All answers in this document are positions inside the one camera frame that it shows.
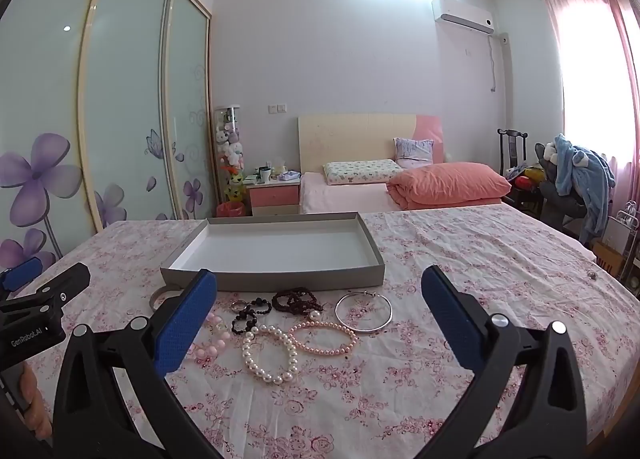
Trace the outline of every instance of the air conditioner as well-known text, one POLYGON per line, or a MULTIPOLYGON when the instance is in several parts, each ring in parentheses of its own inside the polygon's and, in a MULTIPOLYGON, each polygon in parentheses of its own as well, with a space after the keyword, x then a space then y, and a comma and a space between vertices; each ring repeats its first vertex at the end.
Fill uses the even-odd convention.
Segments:
POLYGON ((487 34, 494 33, 494 18, 487 10, 457 0, 433 0, 436 22, 453 22, 487 34))

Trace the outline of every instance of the blue gripper pad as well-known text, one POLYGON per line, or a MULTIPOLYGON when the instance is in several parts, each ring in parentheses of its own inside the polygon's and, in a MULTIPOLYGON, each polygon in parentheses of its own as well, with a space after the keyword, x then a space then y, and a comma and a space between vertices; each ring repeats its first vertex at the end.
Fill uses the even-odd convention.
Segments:
POLYGON ((42 262, 37 257, 31 257, 28 261, 8 269, 1 277, 1 285, 5 291, 18 291, 41 274, 42 262))
POLYGON ((484 369, 482 334, 456 297, 453 286, 449 287, 445 282, 446 277, 436 269, 439 271, 439 268, 432 265, 424 270, 421 281, 422 297, 436 318, 458 363, 478 374, 484 369))
POLYGON ((189 346, 216 301, 217 293, 216 276, 202 270, 194 283, 180 295, 180 304, 156 337, 154 367, 161 378, 180 368, 189 346))

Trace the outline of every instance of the patterned pillow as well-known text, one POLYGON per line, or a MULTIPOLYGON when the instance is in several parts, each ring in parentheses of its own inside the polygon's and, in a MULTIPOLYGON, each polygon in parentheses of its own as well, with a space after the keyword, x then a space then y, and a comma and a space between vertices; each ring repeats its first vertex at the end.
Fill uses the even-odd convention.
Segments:
POLYGON ((402 168, 418 168, 433 164, 433 139, 404 139, 395 137, 396 163, 402 168))
POLYGON ((346 161, 324 165, 327 184, 386 183, 400 168, 390 159, 379 161, 346 161))

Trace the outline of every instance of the pink drawer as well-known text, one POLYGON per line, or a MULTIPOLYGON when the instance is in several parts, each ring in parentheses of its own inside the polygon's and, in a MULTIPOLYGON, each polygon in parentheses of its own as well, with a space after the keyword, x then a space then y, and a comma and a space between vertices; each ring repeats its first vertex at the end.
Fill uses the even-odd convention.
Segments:
POLYGON ((270 186, 251 188, 251 206, 283 206, 300 203, 299 186, 270 186))

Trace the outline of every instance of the white pearl bracelet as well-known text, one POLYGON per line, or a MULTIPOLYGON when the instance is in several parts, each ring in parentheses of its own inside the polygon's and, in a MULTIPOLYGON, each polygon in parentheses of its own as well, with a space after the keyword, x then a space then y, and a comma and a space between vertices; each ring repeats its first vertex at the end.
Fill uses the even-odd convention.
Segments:
POLYGON ((296 347, 298 347, 302 351, 306 351, 312 354, 319 354, 322 356, 340 356, 345 353, 348 353, 353 350, 353 346, 358 341, 358 337, 351 329, 333 322, 304 322, 302 324, 294 325, 292 328, 289 329, 289 339, 293 342, 293 344, 296 347), (338 349, 324 350, 324 349, 316 349, 314 347, 309 347, 307 345, 304 345, 300 343, 298 340, 296 340, 295 336, 293 336, 293 333, 299 329, 321 328, 321 327, 342 331, 343 333, 347 334, 347 336, 351 339, 351 343, 342 344, 338 349))
POLYGON ((268 327, 266 325, 251 327, 251 331, 246 332, 244 334, 244 339, 242 339, 242 357, 244 358, 244 365, 249 368, 250 372, 254 373, 256 378, 262 379, 265 383, 271 383, 273 381, 276 385, 281 385, 283 381, 291 381, 293 376, 298 373, 297 355, 296 346, 290 336, 273 325, 269 325, 268 327), (258 363, 256 363, 256 361, 251 357, 251 343, 258 334, 273 335, 278 341, 282 342, 284 346, 287 347, 287 352, 289 353, 289 365, 287 372, 283 375, 270 375, 264 369, 261 369, 258 363))

